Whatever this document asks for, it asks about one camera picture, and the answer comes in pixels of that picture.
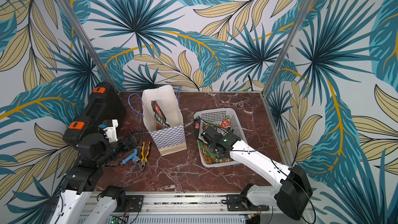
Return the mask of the dark packet with label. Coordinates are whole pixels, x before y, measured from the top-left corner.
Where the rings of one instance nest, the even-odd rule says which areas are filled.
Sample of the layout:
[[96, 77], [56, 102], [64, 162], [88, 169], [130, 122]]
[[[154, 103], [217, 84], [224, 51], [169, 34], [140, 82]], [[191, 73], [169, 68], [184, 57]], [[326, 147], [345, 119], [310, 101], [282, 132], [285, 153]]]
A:
[[200, 117], [194, 119], [193, 128], [194, 128], [194, 135], [197, 140], [200, 140], [202, 142], [205, 141], [202, 137], [202, 133], [204, 132], [206, 126], [207, 123], [204, 122]]

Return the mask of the white plastic basket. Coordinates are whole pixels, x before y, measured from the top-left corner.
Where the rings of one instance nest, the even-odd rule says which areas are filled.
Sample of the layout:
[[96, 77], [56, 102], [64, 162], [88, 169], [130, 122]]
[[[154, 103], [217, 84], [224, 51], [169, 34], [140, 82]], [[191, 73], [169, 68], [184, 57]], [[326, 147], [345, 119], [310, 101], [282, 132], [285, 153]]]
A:
[[239, 164], [239, 162], [227, 159], [219, 160], [216, 156], [207, 150], [207, 144], [204, 142], [200, 133], [204, 131], [207, 123], [220, 126], [223, 121], [227, 120], [230, 123], [230, 128], [233, 134], [239, 136], [241, 140], [247, 143], [247, 139], [239, 122], [238, 116], [232, 108], [217, 108], [212, 110], [203, 110], [194, 114], [194, 130], [198, 138], [198, 148], [201, 163], [206, 168], [228, 167]]

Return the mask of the dark green red packet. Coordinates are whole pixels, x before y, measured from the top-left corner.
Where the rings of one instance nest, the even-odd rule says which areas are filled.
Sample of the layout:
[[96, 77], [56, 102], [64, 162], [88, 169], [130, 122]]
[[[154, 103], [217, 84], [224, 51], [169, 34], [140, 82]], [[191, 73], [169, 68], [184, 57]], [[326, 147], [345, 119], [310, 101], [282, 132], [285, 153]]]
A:
[[152, 101], [151, 105], [152, 105], [153, 115], [155, 118], [156, 130], [163, 130], [166, 128], [170, 128], [169, 122], [167, 121], [167, 118], [163, 114], [157, 101]]

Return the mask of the blue checkered paper bag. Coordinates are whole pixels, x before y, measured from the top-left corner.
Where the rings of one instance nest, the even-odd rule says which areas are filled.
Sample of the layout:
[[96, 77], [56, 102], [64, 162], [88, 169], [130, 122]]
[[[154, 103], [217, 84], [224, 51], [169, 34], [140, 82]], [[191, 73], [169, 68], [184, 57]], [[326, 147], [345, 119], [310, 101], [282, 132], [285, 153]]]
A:
[[141, 103], [143, 110], [139, 114], [160, 155], [186, 150], [183, 116], [173, 86], [144, 90]]

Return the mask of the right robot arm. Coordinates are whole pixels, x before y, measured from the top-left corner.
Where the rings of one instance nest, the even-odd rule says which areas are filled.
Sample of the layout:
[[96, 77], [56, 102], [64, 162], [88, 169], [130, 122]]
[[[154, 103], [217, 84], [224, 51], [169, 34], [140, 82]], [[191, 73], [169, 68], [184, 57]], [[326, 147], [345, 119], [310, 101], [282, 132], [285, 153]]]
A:
[[250, 147], [232, 132], [220, 133], [210, 125], [199, 133], [207, 149], [218, 159], [232, 159], [250, 168], [267, 180], [272, 190], [250, 185], [243, 197], [253, 206], [278, 207], [293, 220], [301, 220], [311, 203], [313, 190], [305, 171], [298, 165], [289, 167]]

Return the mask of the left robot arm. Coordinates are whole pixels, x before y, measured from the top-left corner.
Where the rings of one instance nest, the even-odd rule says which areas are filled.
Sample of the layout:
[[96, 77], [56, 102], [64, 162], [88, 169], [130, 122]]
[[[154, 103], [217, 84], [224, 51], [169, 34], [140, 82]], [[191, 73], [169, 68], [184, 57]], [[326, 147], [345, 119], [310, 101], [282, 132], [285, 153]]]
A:
[[[137, 147], [142, 132], [130, 132], [110, 142], [104, 134], [92, 133], [83, 138], [77, 145], [80, 157], [72, 167], [61, 185], [59, 201], [51, 224], [75, 224], [90, 199], [97, 182], [103, 176], [103, 168], [120, 154], [132, 151], [137, 154]], [[108, 186], [98, 195], [97, 205], [86, 218], [87, 224], [103, 224], [114, 212], [139, 214], [143, 206], [142, 195], [128, 196], [122, 187]]]

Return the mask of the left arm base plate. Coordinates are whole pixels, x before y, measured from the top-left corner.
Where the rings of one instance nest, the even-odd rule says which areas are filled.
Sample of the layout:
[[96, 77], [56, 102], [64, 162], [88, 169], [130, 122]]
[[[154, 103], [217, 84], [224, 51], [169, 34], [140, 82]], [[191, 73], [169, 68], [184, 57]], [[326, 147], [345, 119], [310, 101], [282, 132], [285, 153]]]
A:
[[100, 197], [95, 213], [110, 212], [141, 212], [144, 202], [143, 195], [127, 195], [110, 197]]

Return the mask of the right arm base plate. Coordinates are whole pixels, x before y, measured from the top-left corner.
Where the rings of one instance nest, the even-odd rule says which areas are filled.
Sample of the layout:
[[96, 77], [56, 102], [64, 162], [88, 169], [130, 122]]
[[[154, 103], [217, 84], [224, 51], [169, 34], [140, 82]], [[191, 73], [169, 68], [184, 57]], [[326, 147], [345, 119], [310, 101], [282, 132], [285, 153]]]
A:
[[229, 212], [261, 212], [270, 210], [267, 205], [253, 205], [244, 195], [226, 195], [226, 199], [221, 200], [221, 203], [227, 206]]

